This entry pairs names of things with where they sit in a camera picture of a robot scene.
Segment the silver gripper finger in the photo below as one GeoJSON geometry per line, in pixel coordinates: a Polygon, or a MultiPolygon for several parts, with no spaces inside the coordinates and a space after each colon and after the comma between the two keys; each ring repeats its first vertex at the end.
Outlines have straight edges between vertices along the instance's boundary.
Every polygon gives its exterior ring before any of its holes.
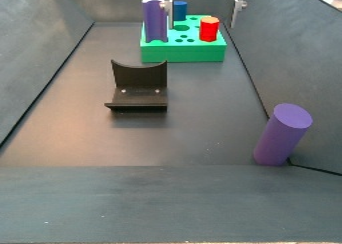
{"type": "Polygon", "coordinates": [[[238,13],[242,11],[242,9],[247,5],[246,0],[232,0],[232,1],[234,1],[234,8],[232,8],[230,27],[235,26],[235,21],[236,21],[238,13]]]}
{"type": "Polygon", "coordinates": [[[174,0],[163,0],[164,10],[168,16],[168,29],[174,28],[174,0]]]}

